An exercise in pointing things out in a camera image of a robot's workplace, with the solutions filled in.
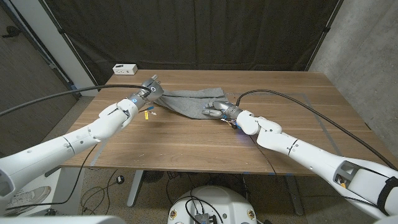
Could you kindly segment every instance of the robot finger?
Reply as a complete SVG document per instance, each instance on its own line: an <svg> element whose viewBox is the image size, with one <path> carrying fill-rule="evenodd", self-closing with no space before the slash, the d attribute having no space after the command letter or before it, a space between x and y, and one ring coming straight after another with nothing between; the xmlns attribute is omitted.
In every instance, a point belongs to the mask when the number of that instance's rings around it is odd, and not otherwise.
<svg viewBox="0 0 398 224"><path fill-rule="evenodd" d="M201 111L201 113L213 116L215 118L221 118L223 116L223 113L221 111L218 111L218 110L203 109Z"/></svg>
<svg viewBox="0 0 398 224"><path fill-rule="evenodd" d="M204 108L212 108L213 107L213 102L209 102L205 105Z"/></svg>

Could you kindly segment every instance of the sneaker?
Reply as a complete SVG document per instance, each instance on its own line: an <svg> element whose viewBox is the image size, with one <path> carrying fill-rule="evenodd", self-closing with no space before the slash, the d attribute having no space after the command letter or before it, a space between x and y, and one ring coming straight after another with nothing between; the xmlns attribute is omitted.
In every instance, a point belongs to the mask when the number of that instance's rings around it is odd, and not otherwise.
<svg viewBox="0 0 398 224"><path fill-rule="evenodd" d="M41 203L44 201L44 199L47 198L47 196L49 196L50 192L51 192L50 186L43 186L43 187L39 187L34 190L31 190L29 192L19 193L19 194L13 196L13 198L11 198L11 200L7 204L7 208L18 207L21 205L32 205L32 204ZM27 212L29 210L32 210L35 207L36 206L31 206L31 207L7 210L5 215L7 215L7 216L18 215L22 212Z"/></svg>

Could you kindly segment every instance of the white power strip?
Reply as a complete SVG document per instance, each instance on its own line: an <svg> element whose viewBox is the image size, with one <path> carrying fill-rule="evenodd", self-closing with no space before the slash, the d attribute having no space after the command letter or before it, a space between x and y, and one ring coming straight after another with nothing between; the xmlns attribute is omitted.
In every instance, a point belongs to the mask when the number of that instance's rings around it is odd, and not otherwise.
<svg viewBox="0 0 398 224"><path fill-rule="evenodd" d="M137 65L116 64L112 69L116 75L134 75L137 72Z"/></svg>

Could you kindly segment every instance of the gray wall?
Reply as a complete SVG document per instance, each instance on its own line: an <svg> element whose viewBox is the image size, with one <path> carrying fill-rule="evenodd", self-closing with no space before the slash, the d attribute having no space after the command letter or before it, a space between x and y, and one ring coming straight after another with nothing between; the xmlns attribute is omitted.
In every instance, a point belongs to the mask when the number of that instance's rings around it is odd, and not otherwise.
<svg viewBox="0 0 398 224"><path fill-rule="evenodd" d="M310 71L325 73L398 157L398 1L344 0Z"/></svg>

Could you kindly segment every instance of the black curtain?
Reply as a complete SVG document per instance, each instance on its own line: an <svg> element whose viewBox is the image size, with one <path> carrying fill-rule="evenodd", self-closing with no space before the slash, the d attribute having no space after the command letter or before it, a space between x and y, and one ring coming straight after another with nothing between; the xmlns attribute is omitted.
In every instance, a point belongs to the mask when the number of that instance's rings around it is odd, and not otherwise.
<svg viewBox="0 0 398 224"><path fill-rule="evenodd" d="M338 0L46 0L105 84L140 69L304 70Z"/></svg>

